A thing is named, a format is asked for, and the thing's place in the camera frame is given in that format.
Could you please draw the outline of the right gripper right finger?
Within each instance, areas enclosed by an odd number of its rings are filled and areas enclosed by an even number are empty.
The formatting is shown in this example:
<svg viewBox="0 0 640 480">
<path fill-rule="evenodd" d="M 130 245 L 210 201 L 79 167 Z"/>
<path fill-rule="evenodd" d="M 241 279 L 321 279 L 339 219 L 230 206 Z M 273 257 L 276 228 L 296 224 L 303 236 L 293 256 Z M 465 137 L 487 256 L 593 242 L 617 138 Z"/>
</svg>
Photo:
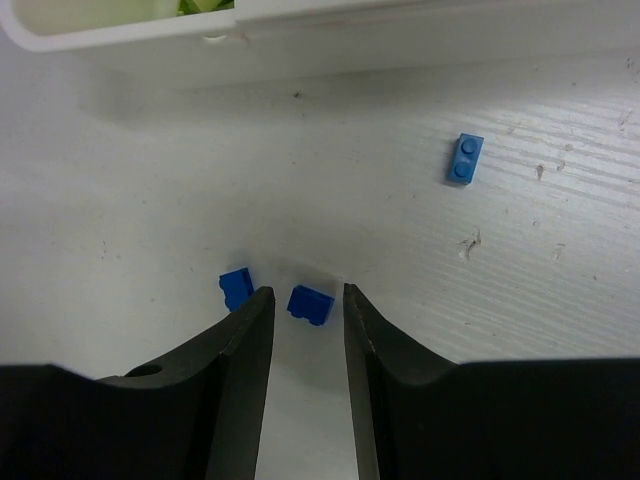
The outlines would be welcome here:
<svg viewBox="0 0 640 480">
<path fill-rule="evenodd" d="M 637 359 L 457 364 L 353 284 L 343 315 L 361 478 L 638 477 Z"/>
</svg>

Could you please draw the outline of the white three-compartment tray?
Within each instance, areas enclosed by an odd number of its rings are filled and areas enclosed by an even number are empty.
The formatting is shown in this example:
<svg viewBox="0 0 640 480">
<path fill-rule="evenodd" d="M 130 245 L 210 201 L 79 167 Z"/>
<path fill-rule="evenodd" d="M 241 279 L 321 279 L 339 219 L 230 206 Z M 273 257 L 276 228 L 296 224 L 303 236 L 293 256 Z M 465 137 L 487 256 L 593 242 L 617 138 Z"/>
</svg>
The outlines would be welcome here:
<svg viewBox="0 0 640 480">
<path fill-rule="evenodd" d="M 1 28 L 25 50 L 44 53 L 112 46 L 194 34 L 250 35 L 312 27 L 390 25 L 415 20 L 428 29 L 464 24 L 495 31 L 522 21 L 543 29 L 636 42 L 636 1 L 235 1 L 228 9 L 178 14 L 176 1 L 4 1 Z"/>
</svg>

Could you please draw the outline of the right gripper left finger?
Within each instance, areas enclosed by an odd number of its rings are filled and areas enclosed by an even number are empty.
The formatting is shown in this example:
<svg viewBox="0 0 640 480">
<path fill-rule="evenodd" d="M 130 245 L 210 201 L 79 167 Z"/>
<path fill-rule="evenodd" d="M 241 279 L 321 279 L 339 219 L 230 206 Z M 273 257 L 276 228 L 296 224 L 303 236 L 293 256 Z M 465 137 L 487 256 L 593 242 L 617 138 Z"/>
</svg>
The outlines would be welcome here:
<svg viewBox="0 0 640 480">
<path fill-rule="evenodd" d="M 5 479 L 251 479 L 271 365 L 275 296 L 123 376 L 56 365 L 1 370 Z"/>
</svg>

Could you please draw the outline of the green lego brick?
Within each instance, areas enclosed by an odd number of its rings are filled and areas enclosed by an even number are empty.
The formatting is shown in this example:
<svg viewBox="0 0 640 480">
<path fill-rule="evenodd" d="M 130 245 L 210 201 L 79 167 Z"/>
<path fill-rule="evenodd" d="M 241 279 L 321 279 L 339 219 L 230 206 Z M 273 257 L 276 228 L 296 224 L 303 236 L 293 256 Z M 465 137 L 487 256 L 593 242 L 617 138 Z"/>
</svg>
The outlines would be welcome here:
<svg viewBox="0 0 640 480">
<path fill-rule="evenodd" d="M 211 13 L 234 8 L 234 0 L 180 0 L 177 16 Z"/>
</svg>

